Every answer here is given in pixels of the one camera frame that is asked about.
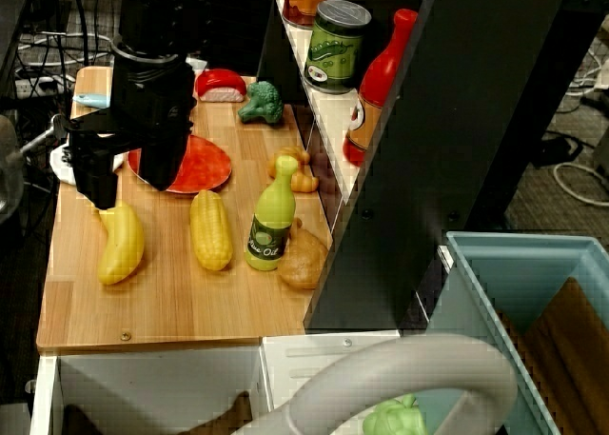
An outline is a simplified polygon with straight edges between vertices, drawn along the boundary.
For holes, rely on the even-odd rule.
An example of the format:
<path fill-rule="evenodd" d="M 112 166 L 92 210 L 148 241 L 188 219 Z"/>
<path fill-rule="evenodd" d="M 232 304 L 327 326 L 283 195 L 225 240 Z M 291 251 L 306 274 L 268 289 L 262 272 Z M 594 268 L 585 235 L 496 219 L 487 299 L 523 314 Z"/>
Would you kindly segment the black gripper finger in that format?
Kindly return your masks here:
<path fill-rule="evenodd" d="M 72 133 L 69 137 L 70 163 L 77 190 L 96 208 L 114 208 L 118 175 L 114 159 L 124 149 L 117 134 Z"/>
<path fill-rule="evenodd" d="M 141 148 L 140 177 L 159 191 L 175 181 L 187 150 L 188 134 L 179 134 Z"/>

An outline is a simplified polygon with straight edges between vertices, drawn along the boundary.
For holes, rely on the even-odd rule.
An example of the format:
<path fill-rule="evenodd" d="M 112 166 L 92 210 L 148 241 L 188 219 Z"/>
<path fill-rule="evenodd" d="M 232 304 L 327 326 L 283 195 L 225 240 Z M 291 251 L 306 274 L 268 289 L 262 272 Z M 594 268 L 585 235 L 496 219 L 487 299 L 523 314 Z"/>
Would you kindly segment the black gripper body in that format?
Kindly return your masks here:
<path fill-rule="evenodd" d="M 72 144 L 184 144 L 194 72 L 182 54 L 115 48 L 110 105 L 64 123 Z"/>

